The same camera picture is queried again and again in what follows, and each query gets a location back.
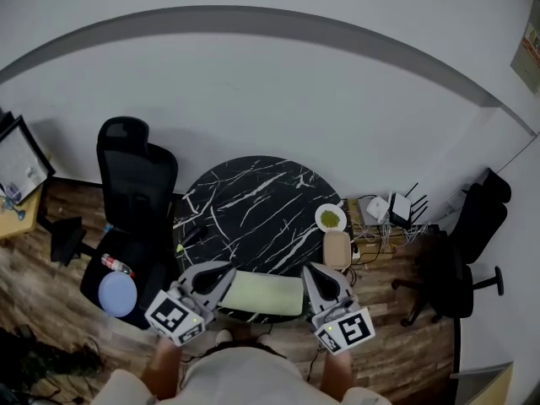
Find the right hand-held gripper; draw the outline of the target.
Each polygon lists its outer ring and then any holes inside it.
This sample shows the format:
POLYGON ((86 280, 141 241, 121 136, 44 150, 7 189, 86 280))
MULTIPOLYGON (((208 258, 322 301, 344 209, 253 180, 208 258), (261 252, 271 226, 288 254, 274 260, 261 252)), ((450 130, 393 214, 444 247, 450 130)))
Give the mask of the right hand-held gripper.
POLYGON ((310 263, 303 267, 301 277, 314 314, 313 332, 330 354, 341 354, 375 336, 368 308, 360 307, 340 272, 310 263))

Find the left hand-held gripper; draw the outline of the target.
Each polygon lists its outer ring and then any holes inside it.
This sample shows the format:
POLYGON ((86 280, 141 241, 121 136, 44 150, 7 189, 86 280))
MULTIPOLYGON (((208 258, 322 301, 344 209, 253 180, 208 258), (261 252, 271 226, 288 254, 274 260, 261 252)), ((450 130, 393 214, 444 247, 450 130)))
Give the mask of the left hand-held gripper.
POLYGON ((189 267, 178 282, 156 294, 144 315, 148 324, 174 345, 186 345, 214 321, 212 310, 228 292, 235 274, 236 268, 230 262, 203 262, 189 267), (187 286, 192 294, 181 286, 187 286))

